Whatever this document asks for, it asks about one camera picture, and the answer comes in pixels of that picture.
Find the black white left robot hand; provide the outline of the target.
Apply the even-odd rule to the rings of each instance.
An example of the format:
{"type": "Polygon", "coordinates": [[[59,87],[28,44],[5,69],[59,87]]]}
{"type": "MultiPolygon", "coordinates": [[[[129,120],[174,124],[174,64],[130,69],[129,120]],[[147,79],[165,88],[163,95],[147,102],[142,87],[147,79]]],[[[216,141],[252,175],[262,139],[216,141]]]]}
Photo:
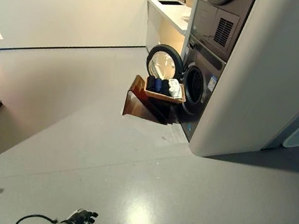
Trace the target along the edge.
{"type": "Polygon", "coordinates": [[[67,220],[67,224],[95,224],[97,212],[91,212],[84,209],[78,209],[67,220]]]}

